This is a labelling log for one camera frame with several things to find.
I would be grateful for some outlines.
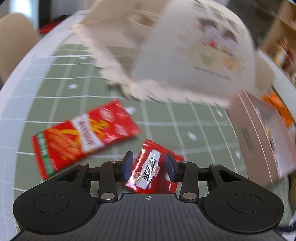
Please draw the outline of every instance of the red snack package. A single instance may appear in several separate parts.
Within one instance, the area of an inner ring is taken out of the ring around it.
[[[119,100],[46,129],[32,136],[41,177],[140,132]]]
[[[131,176],[125,186],[139,193],[174,193],[177,183],[172,183],[165,168],[167,153],[177,161],[183,161],[182,156],[146,140],[142,146],[132,169]]]

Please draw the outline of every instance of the crumpled red wrapper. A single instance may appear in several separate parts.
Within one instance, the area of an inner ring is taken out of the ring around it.
[[[94,151],[140,132],[120,101],[114,100],[37,133],[32,141],[41,177],[47,179]]]
[[[184,158],[146,140],[142,146],[125,186],[138,193],[174,193],[178,183],[172,183],[165,168],[165,155],[170,153],[177,161]]]

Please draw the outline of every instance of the cardboard box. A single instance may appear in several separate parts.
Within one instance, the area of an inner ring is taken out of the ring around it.
[[[296,169],[296,149],[275,108],[243,91],[234,98],[227,112],[251,181],[264,186]],[[275,152],[265,132],[264,121],[271,132]]]

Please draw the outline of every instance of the product logo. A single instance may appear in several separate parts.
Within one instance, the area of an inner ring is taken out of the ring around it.
[[[44,163],[44,168],[46,170],[46,173],[48,175],[51,175],[53,174],[54,170],[49,159],[47,145],[45,143],[45,138],[42,132],[37,134],[37,139],[38,139],[38,144],[41,152],[42,161]]]
[[[133,176],[133,182],[134,184],[138,184],[141,181],[141,173],[136,172]]]
[[[144,197],[146,200],[150,201],[151,199],[153,199],[154,197],[151,197],[151,196],[147,196],[147,197]]]
[[[160,152],[152,150],[145,160],[140,173],[140,181],[137,186],[146,189],[152,178],[157,175],[159,171],[158,162],[160,159]]]
[[[103,119],[105,119],[106,121],[114,122],[114,115],[110,110],[106,108],[100,108],[99,112]]]
[[[98,139],[95,133],[91,130],[88,114],[77,116],[72,119],[71,122],[79,132],[83,152],[90,152],[93,149],[104,147],[103,142]]]

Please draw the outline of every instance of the orange packaging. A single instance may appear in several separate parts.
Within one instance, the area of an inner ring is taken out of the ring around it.
[[[140,132],[119,100],[46,129],[32,136],[41,177]]]
[[[289,110],[287,109],[287,107],[282,102],[282,100],[276,92],[271,91],[267,95],[264,95],[262,97],[262,100],[264,100],[266,103],[272,105],[278,110],[287,128],[291,127],[291,125],[294,124],[293,117],[291,116]]]

